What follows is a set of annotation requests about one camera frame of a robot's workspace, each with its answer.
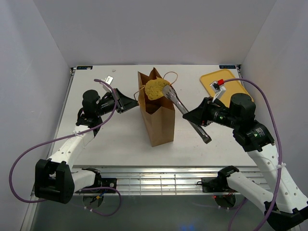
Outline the herb bread slice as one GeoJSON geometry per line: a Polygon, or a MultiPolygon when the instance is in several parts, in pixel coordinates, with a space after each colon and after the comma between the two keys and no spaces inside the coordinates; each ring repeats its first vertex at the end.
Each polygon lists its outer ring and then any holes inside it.
{"type": "Polygon", "coordinates": [[[162,90],[165,86],[171,85],[163,78],[149,80],[144,87],[144,92],[149,100],[154,101],[163,97],[162,90]]]}

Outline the corner label sticker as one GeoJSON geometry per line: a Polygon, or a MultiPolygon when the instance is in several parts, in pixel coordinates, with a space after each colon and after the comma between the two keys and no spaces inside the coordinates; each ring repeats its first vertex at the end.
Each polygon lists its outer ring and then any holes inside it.
{"type": "Polygon", "coordinates": [[[235,65],[219,65],[220,69],[236,69],[235,65]]]}
{"type": "Polygon", "coordinates": [[[92,70],[93,66],[77,66],[77,70],[92,70]]]}

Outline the brown paper bag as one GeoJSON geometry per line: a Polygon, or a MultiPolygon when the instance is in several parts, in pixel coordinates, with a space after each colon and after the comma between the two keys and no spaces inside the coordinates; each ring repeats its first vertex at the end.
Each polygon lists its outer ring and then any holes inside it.
{"type": "Polygon", "coordinates": [[[149,75],[138,73],[138,103],[146,130],[153,147],[174,141],[175,108],[166,97],[150,100],[145,85],[151,80],[162,80],[156,68],[149,75]]]}

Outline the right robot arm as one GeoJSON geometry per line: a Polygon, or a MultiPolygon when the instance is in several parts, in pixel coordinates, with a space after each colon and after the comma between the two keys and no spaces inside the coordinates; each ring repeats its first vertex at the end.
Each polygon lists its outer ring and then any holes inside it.
{"type": "Polygon", "coordinates": [[[274,230],[287,231],[308,218],[308,198],[286,167],[279,163],[275,141],[268,129],[255,120],[255,110],[256,105],[249,95],[236,93],[228,107],[219,100],[204,98],[183,118],[199,126],[214,122],[231,128],[236,142],[257,165],[270,190],[261,188],[234,166],[221,169],[217,177],[204,186],[219,192],[239,192],[268,215],[267,222],[274,230]]]}

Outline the left corner label sticker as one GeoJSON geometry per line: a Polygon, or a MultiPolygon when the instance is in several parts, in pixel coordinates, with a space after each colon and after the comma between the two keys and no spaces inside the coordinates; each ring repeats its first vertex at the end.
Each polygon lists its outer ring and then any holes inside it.
{"type": "Polygon", "coordinates": [[[77,70],[92,70],[93,66],[77,66],[77,70]]]}

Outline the right corner label sticker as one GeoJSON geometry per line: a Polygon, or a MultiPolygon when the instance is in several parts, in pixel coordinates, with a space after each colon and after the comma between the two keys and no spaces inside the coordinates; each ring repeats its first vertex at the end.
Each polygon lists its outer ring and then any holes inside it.
{"type": "Polygon", "coordinates": [[[235,65],[219,65],[220,69],[236,69],[235,65]]]}

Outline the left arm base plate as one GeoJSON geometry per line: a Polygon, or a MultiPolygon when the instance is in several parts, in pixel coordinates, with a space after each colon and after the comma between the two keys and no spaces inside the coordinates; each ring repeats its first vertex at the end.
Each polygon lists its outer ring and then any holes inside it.
{"type": "MultiPolygon", "coordinates": [[[[117,178],[101,178],[100,180],[98,180],[98,186],[116,189],[117,178]]],[[[115,191],[111,189],[99,189],[98,192],[99,193],[115,193],[115,191]]]]}

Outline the aluminium frame rail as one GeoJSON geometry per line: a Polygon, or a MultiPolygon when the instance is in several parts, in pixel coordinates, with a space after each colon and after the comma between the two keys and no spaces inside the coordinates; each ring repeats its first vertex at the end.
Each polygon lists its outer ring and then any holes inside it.
{"type": "Polygon", "coordinates": [[[197,182],[210,181],[223,167],[93,166],[103,178],[116,178],[122,196],[202,195],[197,182]]]}

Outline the metal tongs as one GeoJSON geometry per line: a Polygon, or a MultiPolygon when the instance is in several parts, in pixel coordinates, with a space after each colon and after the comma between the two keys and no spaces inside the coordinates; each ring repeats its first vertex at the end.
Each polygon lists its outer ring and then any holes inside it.
{"type": "MultiPolygon", "coordinates": [[[[189,112],[188,109],[184,106],[184,104],[180,101],[176,91],[172,86],[170,85],[164,86],[162,89],[162,93],[167,99],[173,102],[173,104],[177,107],[177,109],[181,112],[182,115],[189,112]]],[[[208,144],[212,141],[210,136],[204,131],[204,129],[201,126],[198,126],[190,121],[189,123],[193,127],[193,129],[197,132],[197,134],[201,137],[201,139],[205,144],[208,144]]]]}

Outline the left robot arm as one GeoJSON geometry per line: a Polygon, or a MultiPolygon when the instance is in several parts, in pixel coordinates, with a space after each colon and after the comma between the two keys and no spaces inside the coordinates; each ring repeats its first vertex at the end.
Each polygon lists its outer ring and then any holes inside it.
{"type": "Polygon", "coordinates": [[[135,99],[125,96],[118,89],[102,97],[96,90],[88,90],[82,97],[73,136],[47,160],[40,159],[36,163],[34,190],[35,196],[40,199],[66,204],[75,192],[84,188],[91,192],[99,191],[102,187],[99,172],[93,168],[73,172],[74,162],[98,134],[103,115],[113,110],[120,114],[138,106],[135,99]]]}

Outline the yellow tray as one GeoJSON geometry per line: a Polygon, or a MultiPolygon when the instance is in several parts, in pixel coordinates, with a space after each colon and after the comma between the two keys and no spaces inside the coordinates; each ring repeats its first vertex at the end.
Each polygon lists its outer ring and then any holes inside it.
{"type": "MultiPolygon", "coordinates": [[[[233,73],[228,69],[221,69],[206,75],[203,75],[200,77],[200,81],[204,88],[206,89],[209,96],[214,97],[215,92],[210,87],[210,84],[214,81],[218,80],[227,80],[227,79],[235,79],[235,76],[233,73]]],[[[225,83],[224,87],[226,88],[225,93],[221,96],[219,99],[222,103],[224,103],[225,106],[229,107],[231,96],[236,93],[244,93],[247,95],[250,95],[247,90],[244,88],[244,86],[241,84],[239,80],[237,81],[231,81],[225,83]]]]}

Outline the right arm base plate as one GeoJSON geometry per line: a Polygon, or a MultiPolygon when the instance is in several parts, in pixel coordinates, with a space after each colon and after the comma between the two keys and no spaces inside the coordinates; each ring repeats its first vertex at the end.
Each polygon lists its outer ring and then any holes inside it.
{"type": "Polygon", "coordinates": [[[226,180],[222,180],[218,177],[216,178],[202,178],[202,191],[205,193],[224,193],[229,192],[231,189],[227,184],[226,180]]]}

